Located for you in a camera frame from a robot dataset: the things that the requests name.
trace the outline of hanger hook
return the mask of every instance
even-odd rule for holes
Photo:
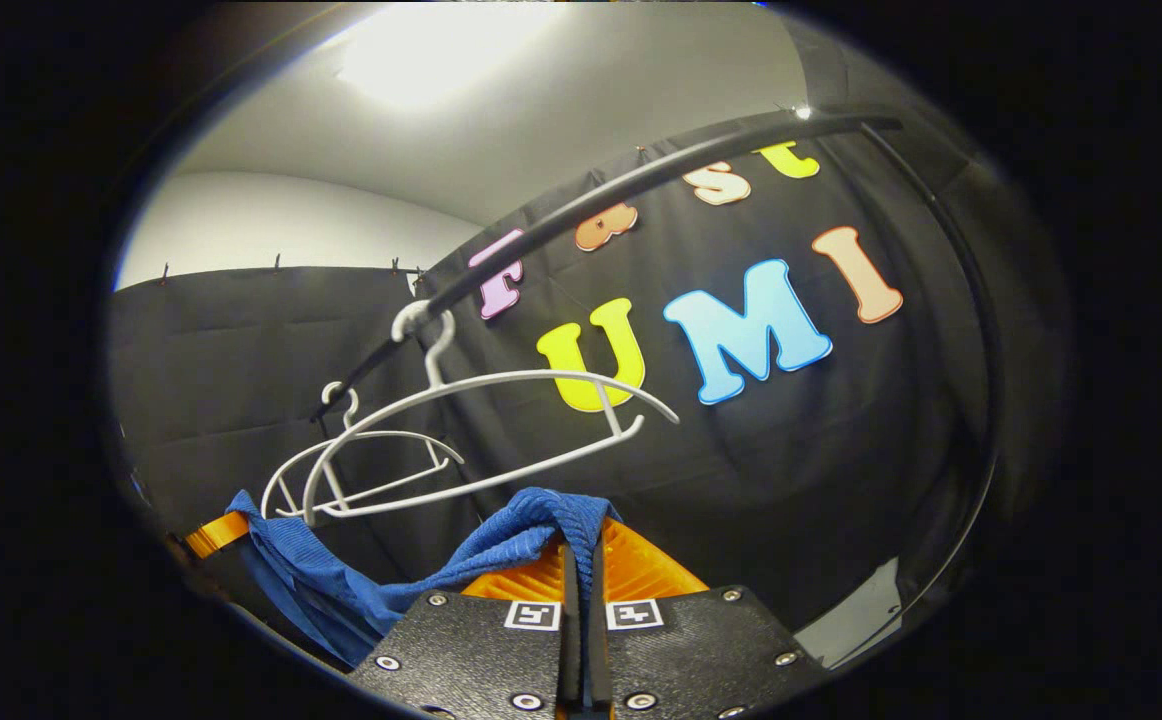
[[[321,394],[324,405],[328,404],[329,398],[333,389],[340,387],[340,381],[333,381],[324,386],[324,391]],[[342,423],[345,424],[345,429],[351,427],[354,424],[354,413],[358,413],[358,393],[354,393],[354,388],[349,388],[349,410],[342,418]]]
[[[399,315],[394,316],[394,323],[390,325],[390,340],[402,343],[404,336],[418,331],[421,324],[430,318],[426,305],[430,305],[429,300],[417,300],[403,305],[403,309],[399,310]],[[443,375],[439,373],[439,355],[443,355],[444,350],[449,350],[449,345],[452,345],[452,338],[457,334],[457,319],[453,318],[452,310],[444,310],[442,318],[443,332],[439,332],[439,340],[436,340],[425,354],[425,374],[430,379],[432,388],[443,384]]]

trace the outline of white wall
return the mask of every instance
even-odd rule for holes
[[[429,268],[479,225],[339,183],[264,173],[173,177],[137,218],[115,290],[232,268],[329,265]]]

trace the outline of ceiling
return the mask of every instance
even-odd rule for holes
[[[345,44],[330,41],[238,101],[174,174],[316,179],[488,225],[634,145],[806,100],[791,38],[760,6],[548,12],[558,17],[512,62],[425,110],[380,105],[335,77]]]

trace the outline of black rod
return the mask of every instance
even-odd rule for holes
[[[964,281],[968,282],[968,291],[973,296],[974,310],[977,311],[980,336],[982,336],[982,345],[985,348],[985,439],[982,442],[982,480],[980,481],[977,499],[973,503],[971,512],[959,532],[959,539],[951,548],[951,552],[946,553],[946,557],[941,562],[941,568],[937,569],[937,573],[932,575],[932,579],[928,579],[928,584],[925,584],[919,593],[916,593],[906,603],[905,607],[902,607],[901,612],[892,614],[892,618],[889,618],[887,622],[878,626],[878,629],[875,629],[869,638],[856,643],[856,647],[852,648],[852,650],[846,651],[833,665],[829,667],[829,670],[838,669],[847,658],[860,651],[861,648],[868,647],[874,641],[874,638],[878,638],[878,634],[888,629],[892,622],[899,620],[910,609],[913,609],[914,604],[941,578],[946,568],[951,566],[951,561],[955,559],[960,548],[964,546],[966,539],[971,533],[973,525],[977,523],[980,510],[984,506],[985,497],[989,495],[989,487],[994,482],[994,470],[998,466],[998,455],[1000,454],[1002,446],[1000,405],[1003,402],[1003,383],[1005,381],[1003,381],[1000,331],[998,331],[998,319],[994,315],[994,302],[985,287],[985,278],[977,264],[977,257],[973,253],[971,246],[968,245],[968,238],[964,238],[959,223],[951,215],[951,210],[946,208],[946,203],[928,187],[927,182],[923,181],[923,178],[919,177],[919,173],[914,172],[910,163],[905,158],[902,158],[901,152],[897,152],[892,147],[892,143],[888,142],[878,132],[875,132],[875,129],[870,127],[869,120],[863,120],[860,129],[865,134],[866,139],[871,142],[878,151],[883,152],[883,156],[891,161],[896,170],[901,171],[901,174],[914,187],[914,190],[918,190],[924,204],[928,206],[932,217],[937,219],[938,225],[941,225],[942,232],[946,232],[946,240],[951,242],[951,246],[955,250],[955,257],[959,259],[960,268],[964,273]]]
[[[720,158],[729,158],[729,156],[738,154],[738,152],[776,145],[777,142],[790,141],[791,138],[808,141],[808,138],[825,135],[860,132],[860,129],[863,127],[901,129],[901,120],[891,117],[891,115],[866,113],[845,113],[804,120],[797,117],[796,114],[783,113],[781,117],[773,120],[770,123],[741,129],[741,131],[731,135],[715,137],[712,141],[700,142],[694,146],[670,152],[670,154],[659,160],[653,160],[639,168],[631,170],[631,172],[623,174],[623,177],[615,178],[612,181],[603,183],[603,186],[596,187],[581,197],[568,202],[564,208],[559,208],[546,215],[541,222],[529,228],[525,233],[514,238],[512,242],[508,242],[504,247],[494,252],[493,255],[489,255],[481,264],[467,269],[452,285],[443,288],[443,290],[436,293],[430,298],[429,304],[426,304],[426,315],[429,315],[426,319],[433,319],[435,316],[443,314],[444,310],[449,310],[458,301],[475,291],[479,286],[495,278],[507,265],[539,249],[546,242],[553,240],[559,233],[575,228],[578,224],[595,217],[595,215],[608,208],[612,208],[617,202],[639,195],[640,192],[650,190],[650,188],[658,187],[659,183],[667,182],[669,179],[682,177],[682,174],[690,173],[696,168],[703,168],[710,163],[717,161]],[[322,418],[324,413],[328,413],[328,409],[344,397],[353,383],[360,381],[363,375],[370,373],[376,365],[382,363],[385,359],[388,359],[397,346],[399,343],[386,340],[372,350],[371,354],[343,379],[342,384],[328,397],[328,402],[324,402],[324,404],[320,405],[320,409],[315,410],[310,422],[313,423]]]

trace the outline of screw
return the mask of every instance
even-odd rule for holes
[[[544,705],[541,698],[531,693],[519,693],[512,697],[509,701],[514,707],[521,710],[540,710],[540,706]]]
[[[657,696],[653,693],[634,693],[626,698],[626,707],[631,710],[648,710],[657,705]]]

